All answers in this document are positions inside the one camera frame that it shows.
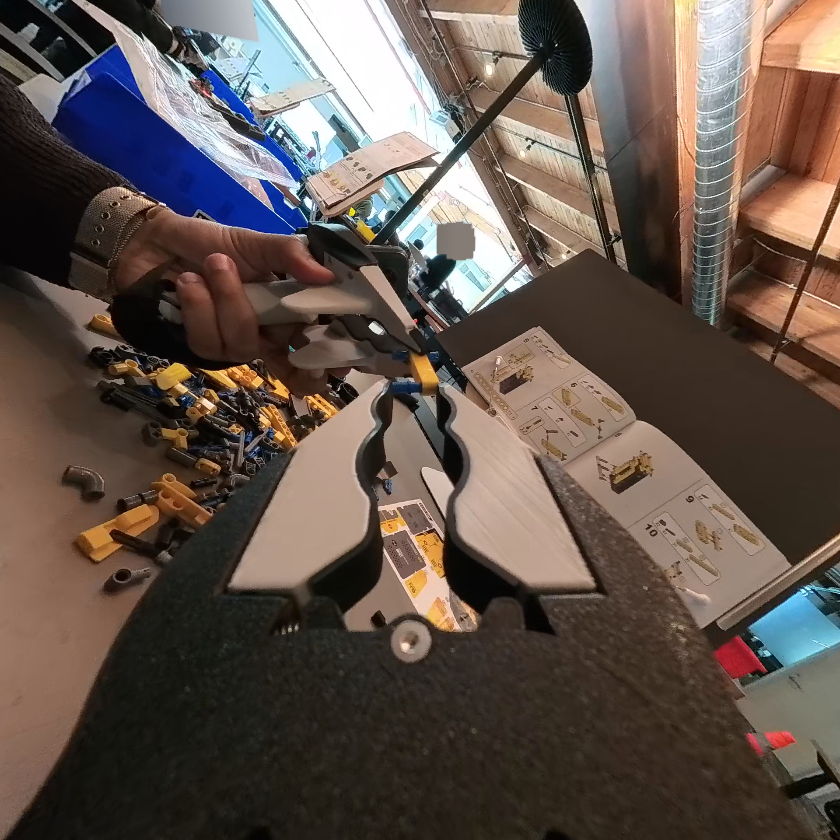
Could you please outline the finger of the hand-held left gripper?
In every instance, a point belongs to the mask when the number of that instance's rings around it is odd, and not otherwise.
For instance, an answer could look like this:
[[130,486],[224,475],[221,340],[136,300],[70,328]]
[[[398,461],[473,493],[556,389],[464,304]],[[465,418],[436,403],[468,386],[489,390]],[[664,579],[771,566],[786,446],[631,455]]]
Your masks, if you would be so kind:
[[370,317],[378,322],[385,332],[395,341],[415,353],[424,351],[424,336],[406,309],[403,300],[392,288],[378,265],[363,266],[360,276],[364,278],[370,292]]
[[302,371],[355,369],[363,373],[409,373],[407,364],[394,362],[395,350],[409,350],[392,339],[376,321],[364,315],[332,318],[309,327],[305,343],[288,354],[289,363]]

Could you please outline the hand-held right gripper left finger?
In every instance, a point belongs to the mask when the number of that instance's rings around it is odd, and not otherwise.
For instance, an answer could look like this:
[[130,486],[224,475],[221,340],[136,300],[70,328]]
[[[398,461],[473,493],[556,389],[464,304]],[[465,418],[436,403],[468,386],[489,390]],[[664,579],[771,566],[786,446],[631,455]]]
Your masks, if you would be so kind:
[[313,597],[349,610],[383,565],[375,483],[385,466],[393,395],[379,380],[296,447],[227,589]]

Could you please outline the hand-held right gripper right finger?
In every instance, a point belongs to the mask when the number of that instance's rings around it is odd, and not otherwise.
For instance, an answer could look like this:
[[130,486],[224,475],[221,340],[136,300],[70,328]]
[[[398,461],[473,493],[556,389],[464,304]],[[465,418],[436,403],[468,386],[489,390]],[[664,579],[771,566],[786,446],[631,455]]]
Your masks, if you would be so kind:
[[598,582],[538,457],[451,385],[437,395],[445,505],[444,572],[483,614],[497,599],[526,613],[544,596],[588,596]]

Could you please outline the yellow toy beam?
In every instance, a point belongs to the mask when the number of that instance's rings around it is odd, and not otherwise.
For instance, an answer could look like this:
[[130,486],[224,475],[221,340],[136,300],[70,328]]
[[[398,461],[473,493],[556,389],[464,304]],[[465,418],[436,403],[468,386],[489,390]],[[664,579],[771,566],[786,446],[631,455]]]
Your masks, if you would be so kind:
[[411,372],[411,382],[406,386],[407,392],[435,396],[438,393],[439,379],[429,356],[410,351],[408,366]]

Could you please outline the pile of toy building pieces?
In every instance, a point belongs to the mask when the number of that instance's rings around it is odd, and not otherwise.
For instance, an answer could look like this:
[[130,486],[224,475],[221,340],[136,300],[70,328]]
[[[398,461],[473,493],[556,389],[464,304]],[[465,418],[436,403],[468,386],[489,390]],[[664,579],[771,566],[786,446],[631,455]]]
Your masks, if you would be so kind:
[[117,343],[94,346],[87,361],[100,374],[101,403],[139,414],[144,445],[190,473],[166,472],[117,499],[109,520],[78,535],[94,564],[123,551],[164,566],[274,458],[358,395],[330,376],[326,392],[294,396],[262,360],[210,371]]

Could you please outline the person's left forearm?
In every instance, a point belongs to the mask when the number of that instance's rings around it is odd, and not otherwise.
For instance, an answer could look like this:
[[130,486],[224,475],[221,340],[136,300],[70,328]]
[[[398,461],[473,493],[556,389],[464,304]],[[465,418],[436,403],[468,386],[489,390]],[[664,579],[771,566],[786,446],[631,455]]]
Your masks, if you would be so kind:
[[70,286],[70,251],[91,201],[129,187],[67,145],[9,79],[1,79],[1,261]]

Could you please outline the person's left hand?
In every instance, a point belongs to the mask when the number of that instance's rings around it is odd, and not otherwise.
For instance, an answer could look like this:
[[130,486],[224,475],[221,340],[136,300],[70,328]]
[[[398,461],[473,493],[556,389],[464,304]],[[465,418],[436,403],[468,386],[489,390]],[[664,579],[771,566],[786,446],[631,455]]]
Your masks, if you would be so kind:
[[302,284],[328,285],[333,273],[312,257],[297,236],[263,234],[158,209],[129,239],[112,273],[125,291],[152,269],[169,265],[175,279],[187,342],[205,361],[249,363],[256,359],[290,392],[323,392],[330,375],[349,369],[301,371],[288,359],[305,345],[297,324],[260,327],[245,283],[290,275]]

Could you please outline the yellow grey sticker sheet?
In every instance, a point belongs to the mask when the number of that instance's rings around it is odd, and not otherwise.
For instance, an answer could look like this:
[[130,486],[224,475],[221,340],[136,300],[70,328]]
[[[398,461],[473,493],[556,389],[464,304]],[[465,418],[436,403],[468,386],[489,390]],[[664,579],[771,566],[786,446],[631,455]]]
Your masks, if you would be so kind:
[[424,503],[408,500],[378,512],[384,556],[414,612],[441,631],[475,631],[478,614],[448,585],[444,535]]

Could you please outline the open instruction booklet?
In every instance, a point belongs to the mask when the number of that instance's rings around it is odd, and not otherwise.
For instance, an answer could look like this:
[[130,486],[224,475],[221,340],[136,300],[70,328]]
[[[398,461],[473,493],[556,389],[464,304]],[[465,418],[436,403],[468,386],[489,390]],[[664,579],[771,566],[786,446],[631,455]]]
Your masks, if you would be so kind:
[[657,564],[701,628],[790,567],[698,463],[541,327],[463,365],[495,414]]

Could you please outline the black pole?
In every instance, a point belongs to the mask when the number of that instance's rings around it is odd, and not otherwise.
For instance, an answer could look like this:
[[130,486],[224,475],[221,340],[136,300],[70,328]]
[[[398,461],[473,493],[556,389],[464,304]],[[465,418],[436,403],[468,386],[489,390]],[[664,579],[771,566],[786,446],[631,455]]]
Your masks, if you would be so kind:
[[412,197],[402,205],[398,212],[383,226],[381,231],[371,241],[372,246],[384,245],[391,236],[400,228],[410,216],[423,204],[424,199],[432,193],[438,183],[454,165],[466,154],[472,145],[477,142],[491,123],[498,117],[504,108],[517,96],[525,84],[543,67],[551,57],[550,45],[542,45],[535,54],[528,60],[525,67],[515,76],[513,81],[500,92],[489,108],[483,112],[476,122],[463,134],[453,150],[442,160],[440,165],[433,170],[428,178],[418,187]]

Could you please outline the clear plastic bags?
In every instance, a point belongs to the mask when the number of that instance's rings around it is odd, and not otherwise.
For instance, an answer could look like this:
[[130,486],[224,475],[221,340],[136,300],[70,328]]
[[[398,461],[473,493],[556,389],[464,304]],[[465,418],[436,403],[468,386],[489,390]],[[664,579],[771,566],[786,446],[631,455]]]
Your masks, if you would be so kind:
[[237,133],[146,37],[92,5],[88,12],[114,36],[145,104],[184,140],[247,189],[257,181],[289,190],[297,185],[284,164],[254,140]]

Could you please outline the black backing board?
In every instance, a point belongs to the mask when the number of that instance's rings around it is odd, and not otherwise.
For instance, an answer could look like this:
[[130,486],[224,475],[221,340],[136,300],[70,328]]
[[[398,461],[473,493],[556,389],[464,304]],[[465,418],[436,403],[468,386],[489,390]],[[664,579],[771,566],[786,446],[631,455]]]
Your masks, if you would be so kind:
[[839,531],[837,407],[587,250],[439,335],[457,366],[541,327],[698,463],[792,563]]

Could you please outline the blue plastic bin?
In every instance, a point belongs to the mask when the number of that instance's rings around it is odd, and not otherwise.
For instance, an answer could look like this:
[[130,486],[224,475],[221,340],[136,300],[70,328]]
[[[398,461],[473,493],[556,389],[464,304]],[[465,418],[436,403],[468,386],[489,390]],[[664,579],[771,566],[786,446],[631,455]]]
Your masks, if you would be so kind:
[[307,223],[274,186],[261,183],[266,205],[154,113],[116,45],[79,74],[52,124],[78,151],[181,215],[279,235]]

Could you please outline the black ribbed disc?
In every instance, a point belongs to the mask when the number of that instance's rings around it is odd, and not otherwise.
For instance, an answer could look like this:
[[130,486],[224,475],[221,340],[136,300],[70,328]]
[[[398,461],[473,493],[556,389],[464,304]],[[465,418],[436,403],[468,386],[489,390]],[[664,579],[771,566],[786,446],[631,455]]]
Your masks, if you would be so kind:
[[592,41],[575,1],[520,1],[518,25],[529,56],[542,58],[544,84],[564,97],[576,96],[590,82]]

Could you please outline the silver duct pipe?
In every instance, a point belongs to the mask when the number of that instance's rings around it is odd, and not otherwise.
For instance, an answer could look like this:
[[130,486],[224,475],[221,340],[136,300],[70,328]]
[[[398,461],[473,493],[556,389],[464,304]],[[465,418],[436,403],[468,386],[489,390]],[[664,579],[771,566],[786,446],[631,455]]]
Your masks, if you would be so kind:
[[697,5],[690,306],[715,328],[722,325],[726,307],[767,6],[764,1]]

